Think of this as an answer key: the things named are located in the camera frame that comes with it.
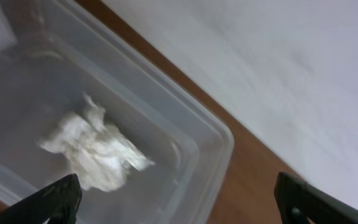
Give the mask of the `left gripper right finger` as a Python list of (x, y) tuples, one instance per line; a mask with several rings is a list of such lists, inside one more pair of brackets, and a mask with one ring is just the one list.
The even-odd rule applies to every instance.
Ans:
[(284, 224), (358, 224), (358, 210), (286, 172), (278, 173), (274, 196)]

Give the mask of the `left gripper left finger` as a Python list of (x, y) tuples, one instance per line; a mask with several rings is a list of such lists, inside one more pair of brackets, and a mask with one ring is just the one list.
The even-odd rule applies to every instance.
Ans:
[(0, 224), (75, 224), (82, 198), (76, 174), (69, 174), (0, 213)]

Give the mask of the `white tissue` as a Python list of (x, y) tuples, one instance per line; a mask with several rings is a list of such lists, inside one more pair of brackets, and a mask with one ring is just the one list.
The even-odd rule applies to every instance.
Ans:
[(86, 93), (83, 114), (64, 116), (39, 147), (63, 154), (84, 190), (112, 192), (123, 187), (132, 168), (146, 170), (155, 164), (123, 135), (114, 123), (106, 123), (105, 108)]

